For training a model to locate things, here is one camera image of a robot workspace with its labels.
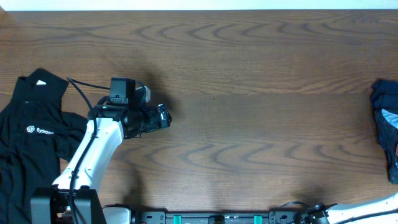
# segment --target white logo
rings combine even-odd
[[[35,131],[35,126],[30,125],[29,127],[26,128],[26,131],[29,133],[33,133]],[[54,134],[54,132],[52,132],[52,131],[47,131],[47,130],[40,129],[40,128],[36,128],[36,132],[38,132],[40,134]]]
[[[54,132],[52,132],[52,131],[46,131],[46,130],[40,129],[40,128],[37,128],[36,131],[38,133],[42,133],[42,134],[54,134]]]
[[[29,133],[32,133],[35,131],[35,126],[30,125],[29,127],[26,128],[26,131]]]

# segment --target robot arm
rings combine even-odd
[[[101,181],[111,157],[123,140],[123,126],[120,121],[114,121],[112,118],[97,118],[96,120],[98,125],[97,137],[79,167],[78,178],[75,183],[76,190],[82,187],[100,189]],[[58,189],[69,189],[71,171],[75,169],[77,161],[83,154],[88,141],[92,138],[93,128],[93,120],[91,120],[87,123],[86,134],[75,155],[68,167],[55,179],[53,186],[57,186]]]
[[[363,203],[335,205],[327,213],[329,222],[335,224],[349,223],[346,220],[357,224],[398,223],[398,193]]]

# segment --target wooden table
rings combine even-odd
[[[10,12],[0,23],[1,109],[43,67],[109,86],[140,80],[169,129],[113,155],[103,205],[266,210],[352,203],[387,180],[369,95],[398,80],[396,11]],[[106,91],[82,87],[92,103]],[[70,86],[63,110],[86,116]]]

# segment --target black jacket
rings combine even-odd
[[[0,113],[0,223],[30,223],[30,198],[60,175],[59,157],[70,161],[87,119],[61,111],[68,82],[38,69],[19,77]]]

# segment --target fabric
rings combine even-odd
[[[379,143],[387,154],[389,180],[398,184],[398,82],[378,80],[372,88],[371,103]]]
[[[60,175],[87,119],[61,111],[68,82],[38,69],[19,77],[11,102],[0,113],[0,223],[30,223],[30,198]]]

